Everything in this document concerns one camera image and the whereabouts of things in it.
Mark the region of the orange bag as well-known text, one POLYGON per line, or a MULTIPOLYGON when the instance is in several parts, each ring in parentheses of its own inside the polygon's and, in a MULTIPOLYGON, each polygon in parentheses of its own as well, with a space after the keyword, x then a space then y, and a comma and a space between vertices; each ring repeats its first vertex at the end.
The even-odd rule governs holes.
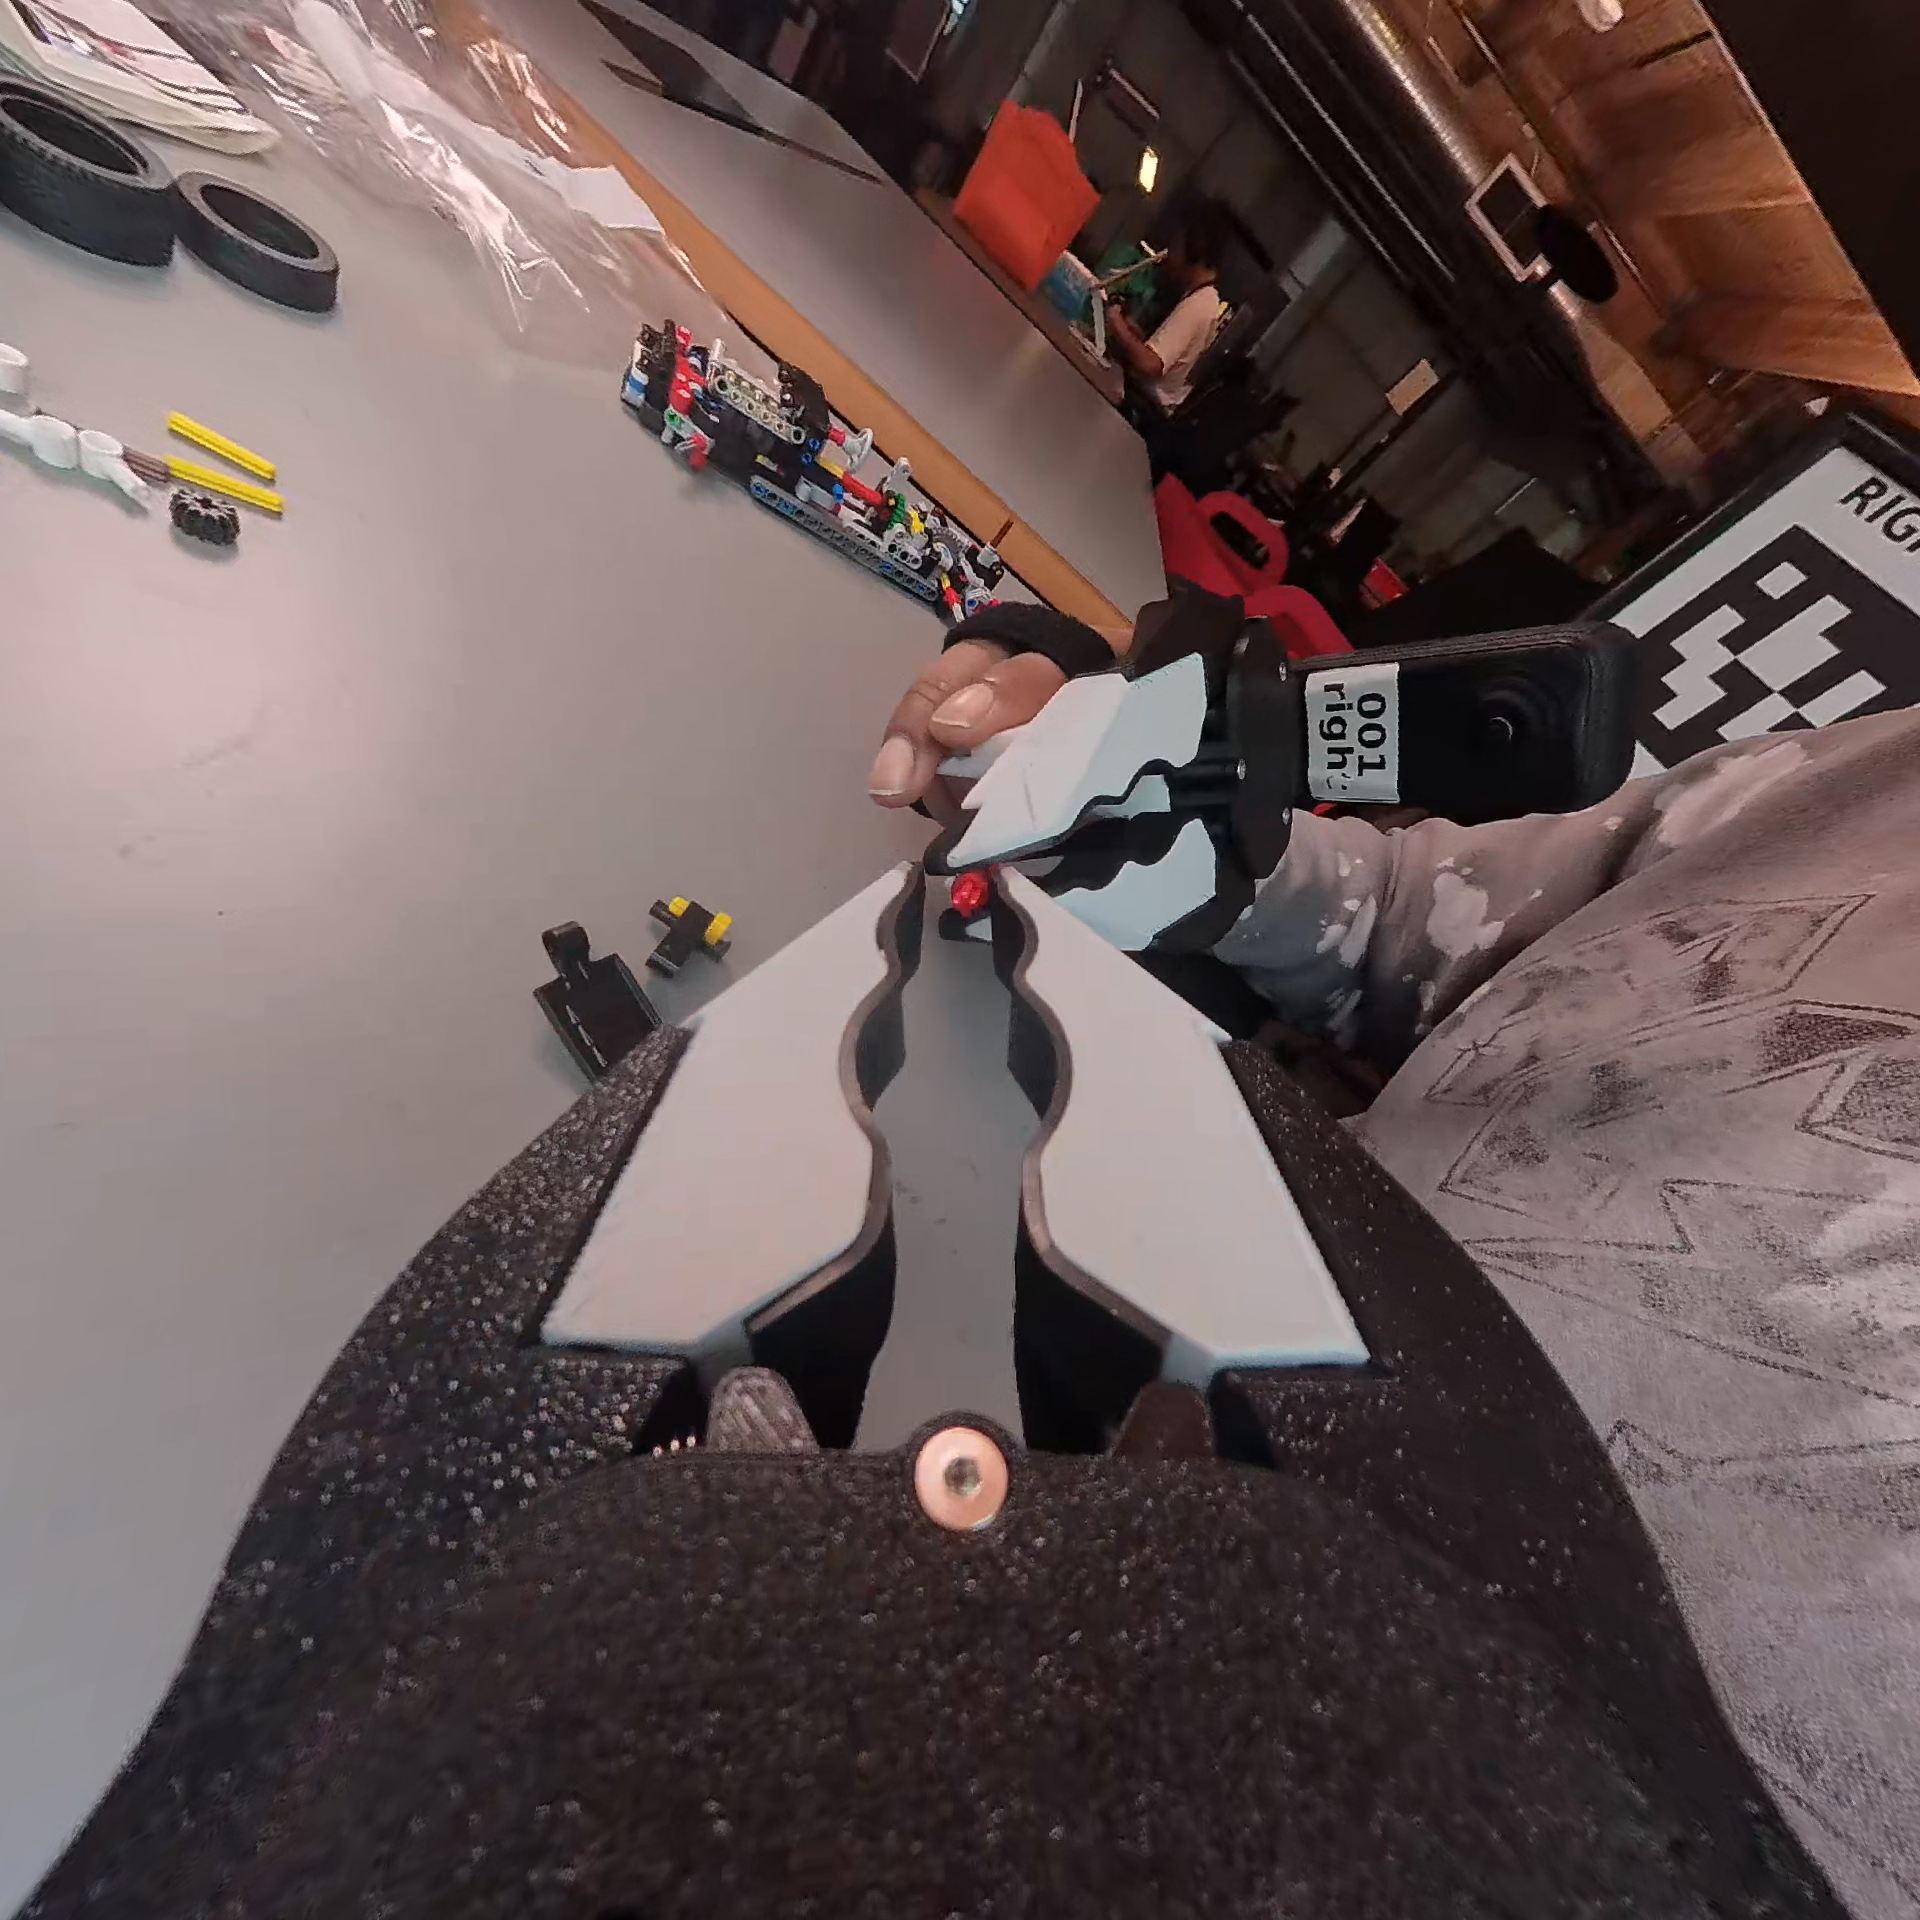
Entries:
POLYGON ((952 217, 1025 293, 1037 293, 1098 209, 1068 128, 1007 99, 952 194, 952 217))

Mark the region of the grey desk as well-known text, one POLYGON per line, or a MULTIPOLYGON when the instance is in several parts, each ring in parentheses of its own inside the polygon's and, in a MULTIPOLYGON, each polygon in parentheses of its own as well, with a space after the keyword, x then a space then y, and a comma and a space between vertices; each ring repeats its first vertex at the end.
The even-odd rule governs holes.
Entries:
POLYGON ((268 453, 233 550, 4 451, 4 1917, 115 1779, 345 1335, 580 1089, 541 931, 687 1018, 917 853, 939 623, 501 335, 468 241, 286 141, 303 315, 4 214, 37 397, 268 453))

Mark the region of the adjacent grey table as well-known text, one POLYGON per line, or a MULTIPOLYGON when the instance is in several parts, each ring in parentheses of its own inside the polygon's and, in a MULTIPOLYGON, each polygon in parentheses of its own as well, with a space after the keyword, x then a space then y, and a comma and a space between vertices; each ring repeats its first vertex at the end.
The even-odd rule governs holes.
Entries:
POLYGON ((477 3, 583 118, 743 333, 994 541, 1111 623, 1161 598, 1148 456, 1059 347, 810 99, 648 3, 477 3))

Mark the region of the red plastic stool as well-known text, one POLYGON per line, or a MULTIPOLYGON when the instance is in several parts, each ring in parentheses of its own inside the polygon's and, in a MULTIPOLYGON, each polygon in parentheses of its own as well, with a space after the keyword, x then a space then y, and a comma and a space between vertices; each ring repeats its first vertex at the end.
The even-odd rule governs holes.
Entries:
POLYGON ((1294 583, 1289 541, 1279 523, 1267 519, 1241 493, 1192 493, 1174 472, 1153 487, 1153 510, 1169 582, 1245 599, 1246 617, 1274 628, 1285 659, 1332 659, 1351 643, 1316 594, 1294 583))

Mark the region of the black white marker board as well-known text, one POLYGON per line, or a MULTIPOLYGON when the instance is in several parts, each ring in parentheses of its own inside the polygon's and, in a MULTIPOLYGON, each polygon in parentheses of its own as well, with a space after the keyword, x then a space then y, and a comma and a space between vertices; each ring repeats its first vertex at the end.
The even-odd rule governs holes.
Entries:
POLYGON ((1633 635, 1629 777, 1918 705, 1918 432, 1842 410, 1590 619, 1633 635))

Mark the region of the white toy connector piece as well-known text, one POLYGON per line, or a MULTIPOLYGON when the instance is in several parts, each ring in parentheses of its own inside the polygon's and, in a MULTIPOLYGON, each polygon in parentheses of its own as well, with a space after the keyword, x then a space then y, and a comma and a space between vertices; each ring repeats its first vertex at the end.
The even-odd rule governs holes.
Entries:
POLYGON ((136 510, 153 502, 149 487, 129 468, 128 448, 105 432, 75 426, 45 410, 4 407, 4 440, 22 448, 40 468, 82 472, 109 487, 136 510))

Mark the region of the black curved toy roof assembly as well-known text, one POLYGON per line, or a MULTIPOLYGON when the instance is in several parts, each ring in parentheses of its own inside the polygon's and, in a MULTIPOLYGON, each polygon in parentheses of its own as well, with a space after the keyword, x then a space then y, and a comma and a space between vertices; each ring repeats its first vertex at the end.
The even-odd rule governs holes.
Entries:
POLYGON ((534 1006, 583 1079, 602 1084, 648 1043, 662 1016, 618 952, 594 952, 577 920, 541 931, 552 977, 534 1006))

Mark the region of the toy brick car chassis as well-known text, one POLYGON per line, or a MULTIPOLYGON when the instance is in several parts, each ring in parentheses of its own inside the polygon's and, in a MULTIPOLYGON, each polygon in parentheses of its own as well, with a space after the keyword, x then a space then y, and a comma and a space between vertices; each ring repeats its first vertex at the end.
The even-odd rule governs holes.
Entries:
POLYGON ((638 330, 621 406, 689 472, 728 481, 939 623, 1002 599, 998 547, 947 514, 909 456, 883 459, 875 434, 845 424, 810 372, 775 361, 762 379, 726 339, 667 320, 638 330))

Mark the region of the silver ventilation duct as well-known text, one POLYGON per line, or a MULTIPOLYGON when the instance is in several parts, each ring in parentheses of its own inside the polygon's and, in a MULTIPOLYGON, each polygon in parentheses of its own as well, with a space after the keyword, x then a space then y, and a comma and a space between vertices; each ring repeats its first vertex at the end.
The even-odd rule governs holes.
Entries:
POLYGON ((1489 267, 1599 372, 1602 305, 1621 271, 1593 221, 1552 173, 1527 120, 1499 105, 1481 128, 1465 78, 1419 28, 1423 3, 1295 3, 1341 88, 1366 105, 1371 141, 1428 180, 1489 267))

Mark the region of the person's right hand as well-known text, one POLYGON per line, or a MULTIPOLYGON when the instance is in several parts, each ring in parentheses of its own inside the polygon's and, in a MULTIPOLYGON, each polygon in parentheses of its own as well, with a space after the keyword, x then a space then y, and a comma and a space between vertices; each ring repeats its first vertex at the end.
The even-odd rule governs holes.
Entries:
POLYGON ((1009 657, 973 638, 947 647, 895 705, 870 771, 870 797, 952 819, 973 780, 947 775, 947 759, 1030 724, 1065 681, 1046 657, 1009 657))

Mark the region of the toy sticker sheet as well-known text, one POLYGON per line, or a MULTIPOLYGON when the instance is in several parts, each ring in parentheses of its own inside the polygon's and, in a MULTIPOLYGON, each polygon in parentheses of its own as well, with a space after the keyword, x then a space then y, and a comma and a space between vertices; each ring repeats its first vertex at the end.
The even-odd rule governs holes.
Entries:
POLYGON ((4 73, 206 154, 259 155, 277 129, 136 3, 4 3, 4 73))

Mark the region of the black rubber toy tire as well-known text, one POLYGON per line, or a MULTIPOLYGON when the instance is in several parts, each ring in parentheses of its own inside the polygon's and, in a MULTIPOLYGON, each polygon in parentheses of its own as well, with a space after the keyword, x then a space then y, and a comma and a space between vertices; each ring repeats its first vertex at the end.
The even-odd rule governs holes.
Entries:
POLYGON ((237 289, 296 313, 341 304, 341 258, 294 213, 203 169, 173 180, 176 237, 237 289))
POLYGON ((117 263, 165 267, 176 254, 170 169, 135 132, 18 78, 4 78, 4 206, 117 263))

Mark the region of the person's grey patterned sweatshirt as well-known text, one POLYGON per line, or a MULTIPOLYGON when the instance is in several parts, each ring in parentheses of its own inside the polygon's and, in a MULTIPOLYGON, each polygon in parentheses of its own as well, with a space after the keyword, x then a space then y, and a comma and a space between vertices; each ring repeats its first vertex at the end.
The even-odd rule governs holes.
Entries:
POLYGON ((1859 1917, 1918 1917, 1918 881, 1662 861, 1367 1118, 1626 1483, 1725 1717, 1859 1917))

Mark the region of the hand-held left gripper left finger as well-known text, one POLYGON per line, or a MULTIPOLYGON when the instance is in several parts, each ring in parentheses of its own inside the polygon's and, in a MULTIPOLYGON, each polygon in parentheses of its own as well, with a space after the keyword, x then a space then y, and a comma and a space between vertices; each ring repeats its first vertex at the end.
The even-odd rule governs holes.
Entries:
POLYGON ((875 1103, 921 931, 924 868, 886 868, 693 1018, 541 1317, 548 1348, 674 1362, 704 1399, 759 1364, 820 1446, 855 1444, 899 1287, 875 1103))

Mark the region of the yellow toy connector piece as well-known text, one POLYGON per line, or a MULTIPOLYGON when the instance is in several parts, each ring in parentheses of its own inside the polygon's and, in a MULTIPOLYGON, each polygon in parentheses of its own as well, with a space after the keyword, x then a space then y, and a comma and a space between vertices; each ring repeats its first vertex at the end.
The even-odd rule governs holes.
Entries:
POLYGON ((237 472, 227 472, 219 468, 203 468, 203 464, 180 459, 180 456, 164 456, 160 471, 165 481, 186 487, 189 493, 227 499, 227 502, 249 506, 249 510, 273 514, 273 519, 286 511, 286 502, 277 489, 262 487, 249 475, 237 475, 237 472))

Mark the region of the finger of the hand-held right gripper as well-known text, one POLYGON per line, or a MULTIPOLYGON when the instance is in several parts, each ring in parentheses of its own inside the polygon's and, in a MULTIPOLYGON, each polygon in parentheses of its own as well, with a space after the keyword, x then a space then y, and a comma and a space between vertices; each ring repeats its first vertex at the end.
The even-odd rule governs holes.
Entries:
POLYGON ((1190 657, 1144 674, 1089 671, 1032 722, 947 756, 969 780, 963 819, 924 853, 926 874, 1046 864, 1048 878, 1209 878, 1210 832, 1172 804, 1195 763, 1209 671, 1190 657))
POLYGON ((1062 841, 1037 889, 1111 945, 1140 952, 1216 904, 1218 853, 1197 814, 1089 819, 1062 841))

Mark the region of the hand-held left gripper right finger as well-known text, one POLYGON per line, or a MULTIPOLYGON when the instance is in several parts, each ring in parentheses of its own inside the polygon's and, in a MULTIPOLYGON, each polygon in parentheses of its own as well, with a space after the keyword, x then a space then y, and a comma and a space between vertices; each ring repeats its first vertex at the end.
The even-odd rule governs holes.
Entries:
POLYGON ((1032 878, 997 881, 1022 1151, 1015 1385, 1036 1454, 1105 1454, 1140 1392, 1358 1370, 1358 1323, 1241 1089, 1229 1030, 1032 878))

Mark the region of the clear plastic bag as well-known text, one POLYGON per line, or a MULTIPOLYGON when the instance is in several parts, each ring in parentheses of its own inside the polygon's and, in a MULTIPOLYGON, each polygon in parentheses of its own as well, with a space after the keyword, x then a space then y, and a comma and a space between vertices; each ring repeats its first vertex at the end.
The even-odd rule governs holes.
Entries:
POLYGON ((643 325, 728 333, 612 132, 477 3, 160 3, 265 120, 472 258, 501 335, 621 366, 643 325))

